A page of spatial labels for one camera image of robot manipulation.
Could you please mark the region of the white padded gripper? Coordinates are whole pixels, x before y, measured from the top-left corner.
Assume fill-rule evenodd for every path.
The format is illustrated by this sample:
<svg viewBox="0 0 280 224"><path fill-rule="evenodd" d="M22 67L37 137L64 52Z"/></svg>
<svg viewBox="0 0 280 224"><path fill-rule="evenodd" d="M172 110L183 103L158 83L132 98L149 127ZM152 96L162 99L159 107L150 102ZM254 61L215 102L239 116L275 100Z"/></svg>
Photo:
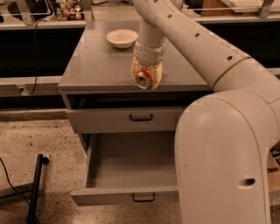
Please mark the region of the white padded gripper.
<svg viewBox="0 0 280 224"><path fill-rule="evenodd" d="M141 44L139 41L135 43L133 50L134 58L131 63L131 77L132 80L137 84L141 84L143 78L143 67L147 68L147 73L150 76L150 85L152 89L156 89L160 84L163 76L163 66L160 62L164 56L165 43L158 47L148 47Z"/></svg>

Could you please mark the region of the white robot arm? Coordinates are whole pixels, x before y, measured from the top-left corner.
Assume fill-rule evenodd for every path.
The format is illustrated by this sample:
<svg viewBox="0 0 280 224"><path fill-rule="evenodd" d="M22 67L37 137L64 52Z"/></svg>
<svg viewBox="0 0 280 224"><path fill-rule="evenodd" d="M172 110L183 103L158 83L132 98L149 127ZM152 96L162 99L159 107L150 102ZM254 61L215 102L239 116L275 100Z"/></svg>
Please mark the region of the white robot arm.
<svg viewBox="0 0 280 224"><path fill-rule="evenodd" d="M213 90L185 109L175 132L183 224L271 224L267 160L280 138L278 78L171 0L134 7L140 61L149 64L167 37Z"/></svg>

